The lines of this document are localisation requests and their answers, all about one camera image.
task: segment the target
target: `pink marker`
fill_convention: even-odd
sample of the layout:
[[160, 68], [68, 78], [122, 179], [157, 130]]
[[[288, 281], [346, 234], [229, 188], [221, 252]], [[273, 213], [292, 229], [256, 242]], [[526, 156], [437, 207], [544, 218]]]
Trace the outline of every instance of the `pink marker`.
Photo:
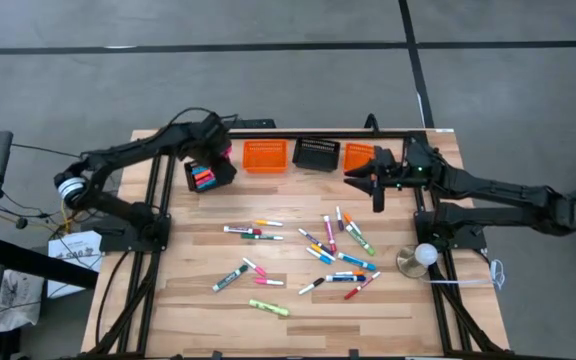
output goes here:
[[330, 216], [324, 216], [324, 222], [326, 223], [326, 232], [328, 233], [328, 244], [330, 244], [330, 251], [335, 254], [337, 251], [337, 246], [335, 245], [335, 237], [332, 236], [332, 228], [330, 227]]
[[259, 266], [253, 264], [252, 261], [250, 261], [250, 260], [248, 260], [248, 259], [246, 259], [246, 258], [244, 258], [244, 262], [245, 262], [246, 264], [248, 264], [248, 266], [250, 266], [251, 268], [253, 268], [253, 269], [257, 272], [257, 274], [259, 274], [259, 275], [261, 275], [261, 276], [263, 276], [263, 277], [266, 277], [266, 272], [264, 271], [264, 269], [262, 269], [262, 268], [260, 268]]
[[255, 282], [257, 284], [262, 284], [262, 285], [283, 285], [284, 282], [283, 281], [279, 281], [279, 280], [270, 280], [270, 279], [266, 279], [266, 278], [256, 278]]

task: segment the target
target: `white cable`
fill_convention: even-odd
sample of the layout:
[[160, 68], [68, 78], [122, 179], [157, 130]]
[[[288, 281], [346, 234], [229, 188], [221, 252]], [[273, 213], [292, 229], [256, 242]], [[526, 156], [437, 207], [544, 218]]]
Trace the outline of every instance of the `white cable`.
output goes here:
[[490, 277], [492, 280], [426, 280], [419, 278], [419, 280], [428, 284], [459, 284], [459, 285], [475, 285], [475, 284], [494, 284], [497, 290], [506, 282], [506, 275], [504, 274], [504, 264], [501, 260], [494, 259], [490, 262]]

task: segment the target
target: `black line on floor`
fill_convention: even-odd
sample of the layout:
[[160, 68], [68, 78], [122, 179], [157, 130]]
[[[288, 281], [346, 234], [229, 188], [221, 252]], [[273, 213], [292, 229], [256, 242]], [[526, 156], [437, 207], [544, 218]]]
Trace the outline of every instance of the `black line on floor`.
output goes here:
[[205, 53], [205, 52], [244, 52], [244, 51], [392, 50], [392, 49], [406, 49], [406, 48], [407, 45], [404, 42], [305, 42], [305, 43], [265, 43], [265, 44], [0, 48], [0, 55], [79, 55], [79, 54]]
[[434, 128], [435, 121], [432, 118], [432, 111], [430, 110], [428, 90], [426, 89], [424, 72], [421, 69], [421, 60], [419, 59], [419, 51], [417, 50], [417, 42], [415, 41], [415, 32], [412, 27], [412, 18], [410, 17], [408, 2], [406, 0], [399, 0], [399, 9], [401, 10], [401, 19], [404, 25], [404, 32], [406, 33], [406, 44], [408, 45], [408, 55], [410, 56], [410, 65], [415, 80], [415, 88], [417, 89], [421, 122], [425, 128]]
[[420, 42], [418, 49], [549, 49], [576, 48], [576, 40], [570, 41], [467, 41], [467, 42]]

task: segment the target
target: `white ball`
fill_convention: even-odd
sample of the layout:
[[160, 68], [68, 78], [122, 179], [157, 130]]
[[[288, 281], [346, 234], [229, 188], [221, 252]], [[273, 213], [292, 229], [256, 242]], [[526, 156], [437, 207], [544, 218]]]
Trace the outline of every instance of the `white ball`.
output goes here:
[[423, 266], [430, 266], [437, 262], [437, 249], [430, 244], [419, 244], [415, 249], [415, 259]]

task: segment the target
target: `gold round base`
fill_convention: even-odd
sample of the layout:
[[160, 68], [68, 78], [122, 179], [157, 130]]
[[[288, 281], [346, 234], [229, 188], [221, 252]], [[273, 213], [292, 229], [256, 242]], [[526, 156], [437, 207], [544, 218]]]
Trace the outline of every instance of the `gold round base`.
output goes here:
[[416, 279], [424, 276], [428, 272], [428, 268], [421, 265], [415, 260], [416, 246], [408, 245], [397, 253], [397, 268], [404, 276], [411, 279]]

